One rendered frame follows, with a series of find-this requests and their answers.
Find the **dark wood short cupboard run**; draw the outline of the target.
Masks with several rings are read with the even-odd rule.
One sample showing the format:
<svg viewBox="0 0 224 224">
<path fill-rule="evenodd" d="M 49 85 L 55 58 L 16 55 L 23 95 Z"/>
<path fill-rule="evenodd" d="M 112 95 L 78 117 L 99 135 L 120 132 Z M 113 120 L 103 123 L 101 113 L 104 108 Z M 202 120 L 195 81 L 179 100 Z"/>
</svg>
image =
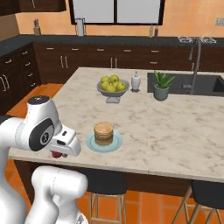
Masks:
<svg viewBox="0 0 224 224">
<path fill-rule="evenodd" d="M 41 83 L 33 44 L 0 57 L 0 116 Z"/>
</svg>

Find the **dark grey sink basin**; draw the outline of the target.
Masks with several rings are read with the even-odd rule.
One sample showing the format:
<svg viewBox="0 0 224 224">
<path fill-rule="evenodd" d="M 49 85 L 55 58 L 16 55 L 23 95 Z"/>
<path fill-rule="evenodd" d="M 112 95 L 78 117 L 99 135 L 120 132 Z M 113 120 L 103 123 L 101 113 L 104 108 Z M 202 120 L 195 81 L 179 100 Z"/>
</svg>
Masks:
<svg viewBox="0 0 224 224">
<path fill-rule="evenodd" d="M 148 93 L 153 93 L 157 100 L 163 101 L 168 94 L 189 95 L 193 89 L 193 95 L 221 96 L 224 97 L 224 79 L 220 75 L 197 74 L 193 84 L 193 74 L 169 73 L 169 78 L 174 80 L 167 88 L 158 88 L 158 80 L 154 73 L 147 73 Z"/>
</svg>

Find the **light blue plate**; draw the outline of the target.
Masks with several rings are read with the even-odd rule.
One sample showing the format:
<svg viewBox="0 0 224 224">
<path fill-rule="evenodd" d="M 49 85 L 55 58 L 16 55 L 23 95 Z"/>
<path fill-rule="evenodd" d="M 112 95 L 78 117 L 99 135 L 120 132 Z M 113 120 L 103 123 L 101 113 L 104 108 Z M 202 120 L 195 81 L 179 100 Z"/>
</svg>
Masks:
<svg viewBox="0 0 224 224">
<path fill-rule="evenodd" d="M 108 153 L 112 151 L 118 150 L 121 145 L 123 144 L 123 137 L 122 135 L 117 131 L 113 131 L 113 141 L 110 145 L 100 146 L 95 142 L 95 134 L 91 133 L 86 138 L 86 145 L 87 147 L 94 152 L 99 153 Z"/>
</svg>

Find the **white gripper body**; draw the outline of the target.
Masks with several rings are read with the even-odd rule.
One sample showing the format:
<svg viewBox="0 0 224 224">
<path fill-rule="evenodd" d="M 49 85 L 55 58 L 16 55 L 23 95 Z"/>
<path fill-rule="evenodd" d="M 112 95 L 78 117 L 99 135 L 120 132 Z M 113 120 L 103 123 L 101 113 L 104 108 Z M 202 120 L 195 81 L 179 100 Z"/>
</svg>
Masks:
<svg viewBox="0 0 224 224">
<path fill-rule="evenodd" d="M 57 151 L 62 154 L 67 154 L 77 157 L 81 152 L 81 144 L 77 136 L 71 139 L 70 142 L 53 138 L 47 145 L 47 149 L 50 151 Z"/>
</svg>

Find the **wooden knife block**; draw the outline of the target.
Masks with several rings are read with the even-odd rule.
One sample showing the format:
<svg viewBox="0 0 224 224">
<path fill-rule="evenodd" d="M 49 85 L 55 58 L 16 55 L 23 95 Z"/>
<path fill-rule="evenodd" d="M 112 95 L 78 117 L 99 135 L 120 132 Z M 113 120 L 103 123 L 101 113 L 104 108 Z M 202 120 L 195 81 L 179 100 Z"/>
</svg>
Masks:
<svg viewBox="0 0 224 224">
<path fill-rule="evenodd" d="M 40 30 L 40 27 L 39 27 L 39 21 L 37 19 L 34 19 L 33 23 L 34 23 L 34 27 L 33 27 L 34 34 L 39 36 L 41 34 L 41 30 Z"/>
</svg>

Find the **grey pedestal fruit bowl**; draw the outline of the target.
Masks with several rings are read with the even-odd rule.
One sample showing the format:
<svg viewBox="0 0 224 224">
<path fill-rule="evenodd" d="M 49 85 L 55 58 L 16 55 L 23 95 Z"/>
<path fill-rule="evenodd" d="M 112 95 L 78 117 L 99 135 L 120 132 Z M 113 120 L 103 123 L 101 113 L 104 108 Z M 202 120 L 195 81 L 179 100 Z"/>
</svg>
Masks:
<svg viewBox="0 0 224 224">
<path fill-rule="evenodd" d="M 119 103 L 120 98 L 125 94 L 126 91 L 129 90 L 130 84 L 126 80 L 122 80 L 125 84 L 126 88 L 122 91 L 108 92 L 102 89 L 102 84 L 100 82 L 97 83 L 97 90 L 104 96 L 107 97 L 106 103 Z"/>
</svg>

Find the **grey metal tap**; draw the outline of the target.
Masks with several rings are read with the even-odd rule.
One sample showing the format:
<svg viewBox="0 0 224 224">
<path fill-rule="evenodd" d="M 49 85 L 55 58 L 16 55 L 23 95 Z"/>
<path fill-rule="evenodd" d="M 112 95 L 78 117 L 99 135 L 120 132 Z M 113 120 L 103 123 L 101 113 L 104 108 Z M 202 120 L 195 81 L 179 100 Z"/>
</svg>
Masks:
<svg viewBox="0 0 224 224">
<path fill-rule="evenodd" d="M 198 51 L 197 51 L 197 58 L 196 58 L 196 63 L 194 64 L 194 70 L 193 70 L 193 75 L 192 75 L 192 83 L 189 85 L 183 85 L 184 89 L 188 89 L 189 90 L 189 95 L 192 95 L 194 92 L 194 87 L 195 87 L 195 82 L 196 82 L 196 76 L 200 67 L 200 56 L 201 56 L 201 41 L 199 38 L 196 38 L 193 42 L 192 42 L 192 47 L 191 47 L 191 51 L 189 54 L 189 58 L 188 60 L 193 60 L 193 51 L 195 46 L 198 47 Z"/>
</svg>

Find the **dark wood wall cupboards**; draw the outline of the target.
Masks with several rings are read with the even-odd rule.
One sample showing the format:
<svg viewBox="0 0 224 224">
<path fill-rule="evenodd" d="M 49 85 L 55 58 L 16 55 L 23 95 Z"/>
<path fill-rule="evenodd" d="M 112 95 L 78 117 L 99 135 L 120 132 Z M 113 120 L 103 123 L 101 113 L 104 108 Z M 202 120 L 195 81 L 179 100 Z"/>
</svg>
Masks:
<svg viewBox="0 0 224 224">
<path fill-rule="evenodd" d="M 0 17 L 20 12 L 65 11 L 65 0 L 0 0 Z"/>
</svg>

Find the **white soap dispenser bottle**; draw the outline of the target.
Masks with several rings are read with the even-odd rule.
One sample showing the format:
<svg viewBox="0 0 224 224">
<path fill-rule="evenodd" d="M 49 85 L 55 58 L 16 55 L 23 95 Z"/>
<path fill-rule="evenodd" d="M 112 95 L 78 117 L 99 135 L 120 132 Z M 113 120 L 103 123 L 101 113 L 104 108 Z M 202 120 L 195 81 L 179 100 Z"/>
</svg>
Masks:
<svg viewBox="0 0 224 224">
<path fill-rule="evenodd" d="M 141 84 L 141 77 L 138 75 L 138 72 L 131 77 L 131 90 L 133 92 L 138 92 Z"/>
</svg>

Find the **dark wood long cupboard run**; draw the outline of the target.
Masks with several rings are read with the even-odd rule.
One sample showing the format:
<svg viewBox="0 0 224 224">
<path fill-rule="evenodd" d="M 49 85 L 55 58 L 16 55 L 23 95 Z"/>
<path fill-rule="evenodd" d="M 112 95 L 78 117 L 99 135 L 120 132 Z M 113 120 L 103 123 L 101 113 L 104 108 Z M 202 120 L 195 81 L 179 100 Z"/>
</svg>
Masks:
<svg viewBox="0 0 224 224">
<path fill-rule="evenodd" d="M 168 45 L 34 43 L 41 82 L 64 84 L 79 67 L 224 72 L 224 49 Z"/>
</svg>

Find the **black framed window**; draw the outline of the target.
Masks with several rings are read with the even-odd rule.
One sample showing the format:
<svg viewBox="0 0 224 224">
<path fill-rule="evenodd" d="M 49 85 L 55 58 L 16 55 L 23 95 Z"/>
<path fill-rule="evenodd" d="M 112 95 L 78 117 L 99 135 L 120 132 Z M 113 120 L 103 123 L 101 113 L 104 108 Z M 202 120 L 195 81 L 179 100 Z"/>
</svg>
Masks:
<svg viewBox="0 0 224 224">
<path fill-rule="evenodd" d="M 68 0 L 71 22 L 88 25 L 162 25 L 165 0 Z"/>
</svg>

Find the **white paper towel roll holder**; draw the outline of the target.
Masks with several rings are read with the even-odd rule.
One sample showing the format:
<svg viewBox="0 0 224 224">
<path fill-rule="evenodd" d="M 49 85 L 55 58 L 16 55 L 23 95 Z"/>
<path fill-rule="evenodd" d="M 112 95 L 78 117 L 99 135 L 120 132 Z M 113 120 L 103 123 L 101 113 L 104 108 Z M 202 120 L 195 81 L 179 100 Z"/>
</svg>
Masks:
<svg viewBox="0 0 224 224">
<path fill-rule="evenodd" d="M 86 35 L 85 19 L 83 17 L 77 17 L 75 23 L 77 35 L 79 37 L 84 37 Z"/>
</svg>

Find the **black seat wooden stool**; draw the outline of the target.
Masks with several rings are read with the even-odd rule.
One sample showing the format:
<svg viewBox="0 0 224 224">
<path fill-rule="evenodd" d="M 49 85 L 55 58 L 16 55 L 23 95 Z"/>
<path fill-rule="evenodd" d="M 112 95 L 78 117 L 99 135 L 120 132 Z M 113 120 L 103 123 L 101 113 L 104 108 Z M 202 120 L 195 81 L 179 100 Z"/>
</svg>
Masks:
<svg viewBox="0 0 224 224">
<path fill-rule="evenodd" d="M 182 209 L 185 209 L 187 224 L 194 224 L 200 209 L 209 212 L 205 224 L 210 224 L 214 214 L 217 214 L 219 224 L 223 224 L 220 210 L 224 210 L 224 183 L 191 180 L 171 224 L 176 224 Z"/>
<path fill-rule="evenodd" d="M 119 171 L 80 168 L 87 177 L 89 192 L 89 224 L 99 221 L 103 224 L 127 224 L 126 192 L 124 176 Z M 98 216 L 98 198 L 117 198 L 118 220 L 103 219 Z"/>
</svg>

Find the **green plant in grey pot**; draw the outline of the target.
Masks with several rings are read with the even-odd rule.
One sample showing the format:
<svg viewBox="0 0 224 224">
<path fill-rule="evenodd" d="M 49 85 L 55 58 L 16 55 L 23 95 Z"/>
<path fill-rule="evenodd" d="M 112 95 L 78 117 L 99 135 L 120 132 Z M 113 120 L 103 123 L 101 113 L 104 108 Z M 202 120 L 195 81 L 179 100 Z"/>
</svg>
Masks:
<svg viewBox="0 0 224 224">
<path fill-rule="evenodd" d="M 154 85 L 154 98 L 158 101 L 164 101 L 168 97 L 170 86 L 175 77 L 170 77 L 168 74 L 158 71 L 155 71 L 154 74 L 157 80 L 157 83 Z"/>
</svg>

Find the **stack of pancakes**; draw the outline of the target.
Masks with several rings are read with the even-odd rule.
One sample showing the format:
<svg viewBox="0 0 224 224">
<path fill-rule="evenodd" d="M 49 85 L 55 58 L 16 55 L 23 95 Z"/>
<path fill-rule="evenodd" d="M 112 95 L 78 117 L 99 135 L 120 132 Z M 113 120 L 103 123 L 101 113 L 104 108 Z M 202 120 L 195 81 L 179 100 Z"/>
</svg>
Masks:
<svg viewBox="0 0 224 224">
<path fill-rule="evenodd" d="M 114 126 L 110 122 L 98 122 L 94 126 L 94 141 L 100 146 L 112 144 L 113 135 Z"/>
</svg>

